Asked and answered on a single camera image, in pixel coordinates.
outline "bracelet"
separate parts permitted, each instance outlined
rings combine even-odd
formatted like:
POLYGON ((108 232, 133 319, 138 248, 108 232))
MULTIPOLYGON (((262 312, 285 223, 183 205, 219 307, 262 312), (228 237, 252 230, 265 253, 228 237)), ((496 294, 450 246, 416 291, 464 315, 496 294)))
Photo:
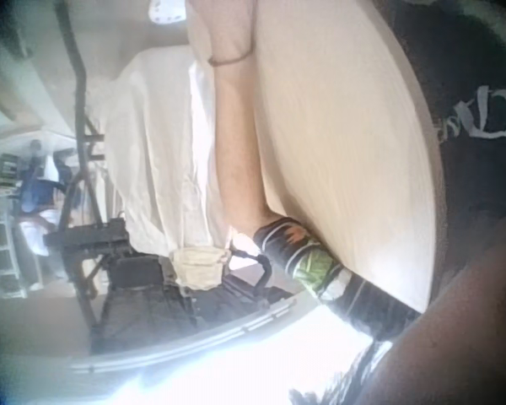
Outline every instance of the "bracelet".
POLYGON ((211 57, 210 59, 208 59, 208 64, 212 67, 212 68, 218 68, 220 66, 226 66, 226 65, 232 65, 232 64, 235 64, 235 63, 238 63, 238 62, 242 62, 244 59, 246 59, 249 55, 251 55, 253 52, 255 51, 255 47, 252 46, 251 49, 249 49, 244 55, 242 55, 241 57, 237 57, 235 59, 229 59, 228 61, 216 61, 213 59, 213 57, 211 57))

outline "hand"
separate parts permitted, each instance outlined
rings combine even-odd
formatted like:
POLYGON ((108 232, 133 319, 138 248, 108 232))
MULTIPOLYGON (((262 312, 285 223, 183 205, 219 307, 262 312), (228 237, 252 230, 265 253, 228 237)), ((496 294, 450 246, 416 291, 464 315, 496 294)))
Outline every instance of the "hand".
POLYGON ((190 0, 208 27, 216 62, 242 57, 253 46, 256 0, 190 0))

